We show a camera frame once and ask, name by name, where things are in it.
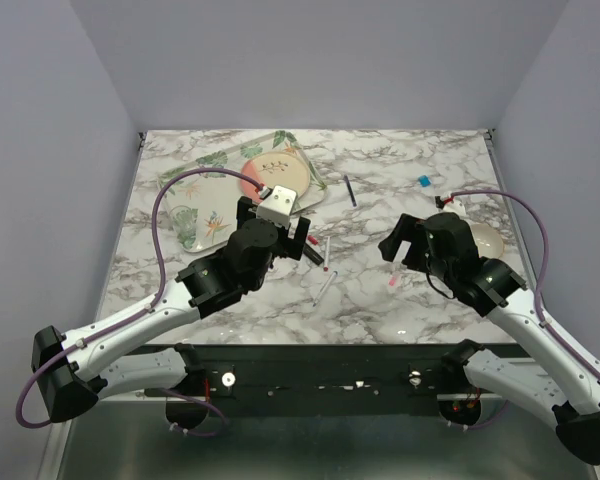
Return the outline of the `white pen blue tip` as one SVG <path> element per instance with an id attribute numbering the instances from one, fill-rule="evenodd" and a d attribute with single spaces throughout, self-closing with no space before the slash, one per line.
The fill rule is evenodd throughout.
<path id="1" fill-rule="evenodd" d="M 313 307 L 316 307 L 320 303 L 320 301 L 324 297 L 325 293 L 328 291 L 330 286 L 333 284 L 333 282 L 337 278 L 337 276 L 338 276 L 338 272 L 336 270 L 331 272 L 331 274 L 329 275 L 327 280 L 324 282 L 324 284 L 321 286 L 320 290 L 314 297 L 313 302 L 312 302 Z"/>

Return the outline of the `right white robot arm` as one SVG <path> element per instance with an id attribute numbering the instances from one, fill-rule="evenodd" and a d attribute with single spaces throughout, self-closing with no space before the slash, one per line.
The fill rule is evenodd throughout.
<path id="1" fill-rule="evenodd" d="M 393 261 L 402 243 L 409 245 L 404 266 L 441 280 L 454 299 L 504 330 L 545 372 L 539 377 L 464 340 L 444 356 L 442 384 L 501 396 L 553 428 L 576 458 L 599 465 L 600 361 L 535 306 L 534 293 L 505 262 L 480 255 L 469 224 L 457 214 L 402 215 L 378 245 L 382 258 Z"/>

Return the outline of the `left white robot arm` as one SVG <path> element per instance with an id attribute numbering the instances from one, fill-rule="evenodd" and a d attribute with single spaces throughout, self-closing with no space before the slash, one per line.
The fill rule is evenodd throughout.
<path id="1" fill-rule="evenodd" d="M 65 333 L 53 326 L 33 339 L 32 376 L 50 423 L 74 419 L 125 379 L 116 363 L 155 337 L 204 319 L 259 290 L 276 258 L 299 260 L 310 222 L 291 222 L 295 191 L 276 186 L 237 203 L 237 228 L 226 245 L 198 258 L 158 291 L 103 320 Z"/>

